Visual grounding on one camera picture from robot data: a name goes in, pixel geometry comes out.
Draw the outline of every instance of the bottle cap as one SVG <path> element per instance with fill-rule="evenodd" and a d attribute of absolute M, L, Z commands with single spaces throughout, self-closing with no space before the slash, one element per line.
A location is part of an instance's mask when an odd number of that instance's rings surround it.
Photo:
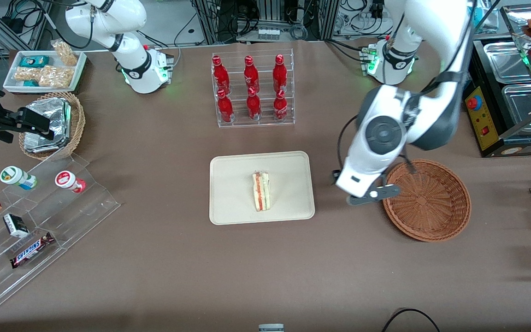
<path fill-rule="evenodd" d="M 72 187 L 77 178 L 75 174 L 72 174 L 69 171 L 62 171 L 57 174 L 57 177 L 55 177 L 54 182 L 57 184 L 57 186 L 67 189 Z"/>
<path fill-rule="evenodd" d="M 24 175 L 24 171 L 16 166 L 7 166 L 1 171 L 0 179 L 5 184 L 15 184 L 21 180 Z"/>

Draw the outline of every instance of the white bottle with green cap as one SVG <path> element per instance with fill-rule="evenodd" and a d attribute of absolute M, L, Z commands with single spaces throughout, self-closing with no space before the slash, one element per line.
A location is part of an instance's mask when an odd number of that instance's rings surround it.
<path fill-rule="evenodd" d="M 38 179 L 35 176 L 31 176 L 16 166 L 7 166 L 4 168 L 1 171 L 0 179 L 5 184 L 17 185 L 26 190 L 36 187 L 36 183 L 38 183 Z"/>

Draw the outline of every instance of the snickers bar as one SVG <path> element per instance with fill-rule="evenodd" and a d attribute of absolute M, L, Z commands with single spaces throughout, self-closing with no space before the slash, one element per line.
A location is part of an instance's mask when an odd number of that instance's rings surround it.
<path fill-rule="evenodd" d="M 4 222 L 8 229 L 9 235 L 19 237 L 20 239 L 30 234 L 28 227 L 24 224 L 22 218 L 14 216 L 11 213 L 4 215 Z"/>
<path fill-rule="evenodd" d="M 19 253 L 15 258 L 12 258 L 9 260 L 11 263 L 11 267 L 13 269 L 19 267 L 24 262 L 30 260 L 36 254 L 38 254 L 40 251 L 44 249 L 47 245 L 54 242 L 54 238 L 50 233 L 46 233 L 46 235 L 42 236 L 40 239 L 38 239 L 36 242 L 34 242 L 31 246 L 26 248 L 26 250 Z"/>

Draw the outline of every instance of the brown tablecloth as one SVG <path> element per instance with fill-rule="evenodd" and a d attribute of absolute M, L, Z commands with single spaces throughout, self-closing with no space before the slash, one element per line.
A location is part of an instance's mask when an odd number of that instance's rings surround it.
<path fill-rule="evenodd" d="M 289 46 L 295 126 L 219 129 L 211 53 Z M 419 55 L 405 89 L 421 89 L 438 70 L 427 44 Z M 451 168 L 472 198 L 463 233 L 421 243 L 398 231 L 381 204 L 347 206 L 331 185 L 337 134 L 377 83 L 327 44 L 187 48 L 173 84 L 150 95 L 124 84 L 111 54 L 88 57 L 78 95 L 87 124 L 76 152 L 124 205 L 0 306 L 0 331 L 229 332 L 276 322 L 289 332 L 379 331 L 400 307 L 425 311 L 445 331 L 531 330 L 531 157 L 480 158 L 466 114 L 449 145 L 409 149 Z M 7 94 L 2 105 L 34 99 Z M 312 219 L 209 221 L 213 157 L 295 150 L 310 157 Z M 10 164 L 30 169 L 36 160 L 17 142 L 0 143 L 0 170 Z M 416 313 L 393 325 L 431 328 Z"/>

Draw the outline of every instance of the sandwich slice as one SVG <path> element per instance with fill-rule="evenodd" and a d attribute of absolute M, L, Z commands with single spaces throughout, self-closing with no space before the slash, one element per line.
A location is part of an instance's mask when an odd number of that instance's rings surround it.
<path fill-rule="evenodd" d="M 267 172 L 253 173 L 253 196 L 257 212 L 270 210 L 270 175 Z"/>

